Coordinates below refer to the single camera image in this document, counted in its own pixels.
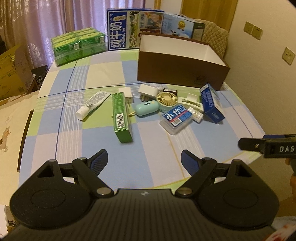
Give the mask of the person's hand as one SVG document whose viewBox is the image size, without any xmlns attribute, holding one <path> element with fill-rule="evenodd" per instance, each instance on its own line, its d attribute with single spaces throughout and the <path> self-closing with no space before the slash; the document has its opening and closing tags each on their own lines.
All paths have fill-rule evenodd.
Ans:
<svg viewBox="0 0 296 241">
<path fill-rule="evenodd" d="M 296 187 L 295 187 L 295 183 L 296 183 L 296 180 L 295 180 L 296 170 L 295 170 L 295 167 L 296 167 L 296 160 L 295 159 L 291 159 L 291 158 L 286 158 L 285 163 L 288 166 L 291 166 L 291 168 L 293 170 L 293 174 L 291 175 L 291 178 L 290 178 L 290 186 L 291 186 L 291 189 L 292 189 L 293 201 L 295 201 L 295 192 L 296 192 Z"/>
</svg>

